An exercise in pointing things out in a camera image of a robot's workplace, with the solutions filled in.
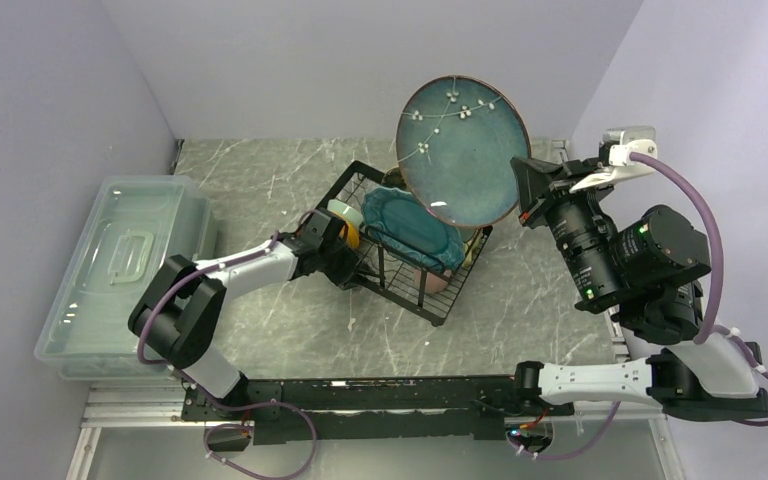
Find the yellow ribbed bowl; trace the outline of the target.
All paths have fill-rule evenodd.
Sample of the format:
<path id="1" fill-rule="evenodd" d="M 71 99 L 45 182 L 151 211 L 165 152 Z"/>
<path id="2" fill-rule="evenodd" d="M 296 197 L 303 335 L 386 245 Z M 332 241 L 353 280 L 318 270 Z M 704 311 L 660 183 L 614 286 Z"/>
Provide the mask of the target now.
<path id="1" fill-rule="evenodd" d="M 351 249 L 357 249 L 360 247 L 361 238 L 360 238 L 360 231 L 358 229 L 358 226 L 350 221 L 346 220 L 346 243 Z"/>

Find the light green ceramic bowl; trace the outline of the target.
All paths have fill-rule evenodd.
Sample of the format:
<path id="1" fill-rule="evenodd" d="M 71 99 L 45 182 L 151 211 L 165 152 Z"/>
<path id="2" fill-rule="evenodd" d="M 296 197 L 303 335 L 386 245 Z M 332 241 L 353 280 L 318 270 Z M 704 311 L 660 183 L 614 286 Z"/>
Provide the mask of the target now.
<path id="1" fill-rule="evenodd" d="M 341 200 L 330 199 L 327 202 L 326 207 L 328 211 L 343 218 L 347 223 L 358 230 L 360 230 L 364 224 L 364 217 L 362 213 Z"/>

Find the teal scalloped plate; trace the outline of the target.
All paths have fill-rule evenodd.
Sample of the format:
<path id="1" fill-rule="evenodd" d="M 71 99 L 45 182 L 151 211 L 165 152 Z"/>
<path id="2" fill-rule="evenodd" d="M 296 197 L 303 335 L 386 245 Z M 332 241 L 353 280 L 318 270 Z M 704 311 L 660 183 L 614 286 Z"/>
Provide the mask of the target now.
<path id="1" fill-rule="evenodd" d="M 431 215 L 406 191 L 375 188 L 365 194 L 361 212 L 371 239 L 418 266 L 443 273 L 464 260 L 459 231 Z"/>

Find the dark blue blossom plate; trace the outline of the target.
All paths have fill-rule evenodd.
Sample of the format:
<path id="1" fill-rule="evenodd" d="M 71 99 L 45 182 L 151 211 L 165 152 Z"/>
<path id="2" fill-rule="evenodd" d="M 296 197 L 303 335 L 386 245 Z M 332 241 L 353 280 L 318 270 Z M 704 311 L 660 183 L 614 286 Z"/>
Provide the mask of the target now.
<path id="1" fill-rule="evenodd" d="M 484 227 L 519 201 L 510 161 L 531 153 L 524 121 L 495 87 L 448 75 L 422 85 L 402 108 L 397 165 L 408 190 L 438 220 Z"/>

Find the black wire dish rack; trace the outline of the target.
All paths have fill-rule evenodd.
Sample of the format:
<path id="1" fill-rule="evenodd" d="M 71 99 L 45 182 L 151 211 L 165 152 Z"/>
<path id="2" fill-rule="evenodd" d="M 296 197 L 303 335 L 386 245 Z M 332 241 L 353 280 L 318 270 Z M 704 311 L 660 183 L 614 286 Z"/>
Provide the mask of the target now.
<path id="1" fill-rule="evenodd" d="M 435 327 L 443 325 L 493 228 L 468 228 L 463 237 L 412 194 L 388 186 L 384 172 L 361 161 L 343 170 L 319 205 L 331 201 L 362 216 L 354 284 Z"/>

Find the pink mug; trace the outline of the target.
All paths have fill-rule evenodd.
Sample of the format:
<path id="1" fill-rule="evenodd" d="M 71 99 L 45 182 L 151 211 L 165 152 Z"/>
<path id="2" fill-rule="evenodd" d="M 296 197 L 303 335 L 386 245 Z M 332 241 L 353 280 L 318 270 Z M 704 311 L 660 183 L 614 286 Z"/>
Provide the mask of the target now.
<path id="1" fill-rule="evenodd" d="M 437 294 L 444 291 L 448 285 L 449 281 L 446 278 L 433 273 L 427 273 L 422 290 L 426 294 Z"/>

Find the pale yellow mug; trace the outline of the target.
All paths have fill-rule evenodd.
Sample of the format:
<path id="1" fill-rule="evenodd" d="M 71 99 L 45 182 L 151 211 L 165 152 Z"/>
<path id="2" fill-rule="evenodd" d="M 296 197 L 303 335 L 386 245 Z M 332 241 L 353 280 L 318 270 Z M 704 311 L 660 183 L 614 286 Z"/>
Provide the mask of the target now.
<path id="1" fill-rule="evenodd" d="M 464 260 L 460 265 L 461 268 L 470 268 L 473 265 L 475 246 L 476 244 L 474 242 L 464 244 Z"/>

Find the light green flower plate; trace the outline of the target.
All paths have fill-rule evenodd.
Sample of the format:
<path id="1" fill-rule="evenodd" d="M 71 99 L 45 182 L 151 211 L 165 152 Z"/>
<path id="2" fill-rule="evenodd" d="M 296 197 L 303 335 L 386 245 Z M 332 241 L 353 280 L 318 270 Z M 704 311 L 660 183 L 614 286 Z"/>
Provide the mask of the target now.
<path id="1" fill-rule="evenodd" d="M 393 167 L 385 172 L 382 178 L 382 185 L 388 188 L 397 188 L 406 192 L 409 191 L 407 183 L 404 180 L 404 177 L 402 175 L 402 172 L 398 167 Z M 464 243 L 470 243 L 473 240 L 473 237 L 475 236 L 475 232 L 476 230 L 471 228 L 459 229 L 461 240 Z"/>

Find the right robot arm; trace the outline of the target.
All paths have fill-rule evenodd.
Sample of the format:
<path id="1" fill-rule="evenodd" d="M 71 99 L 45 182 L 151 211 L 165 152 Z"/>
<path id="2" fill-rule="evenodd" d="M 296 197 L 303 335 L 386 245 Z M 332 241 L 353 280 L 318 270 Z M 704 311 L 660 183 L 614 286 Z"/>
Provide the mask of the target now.
<path id="1" fill-rule="evenodd" d="M 656 355 L 622 364 L 562 367 L 523 362 L 511 401 L 534 415 L 579 401 L 635 402 L 687 421 L 754 424 L 768 417 L 768 393 L 757 382 L 760 350 L 725 331 L 703 343 L 704 293 L 712 272 L 707 236 L 666 205 L 618 229 L 600 206 L 606 187 L 579 189 L 595 160 L 553 164 L 511 160 L 520 223 L 546 226 L 579 294 L 578 309 L 609 312 L 614 322 L 660 347 Z"/>

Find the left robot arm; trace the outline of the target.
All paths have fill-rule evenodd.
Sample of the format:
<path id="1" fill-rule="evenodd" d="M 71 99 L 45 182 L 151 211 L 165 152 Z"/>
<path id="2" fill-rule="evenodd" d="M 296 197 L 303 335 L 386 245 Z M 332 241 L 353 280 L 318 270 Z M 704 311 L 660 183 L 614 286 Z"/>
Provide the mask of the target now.
<path id="1" fill-rule="evenodd" d="M 221 419 L 239 417 L 251 402 L 250 381 L 213 344 L 225 303 L 315 273 L 350 286 L 361 263 L 349 244 L 351 228 L 317 208 L 295 230 L 276 232 L 249 250 L 202 261 L 168 257 L 128 318 L 138 361 L 169 367 L 201 388 Z"/>

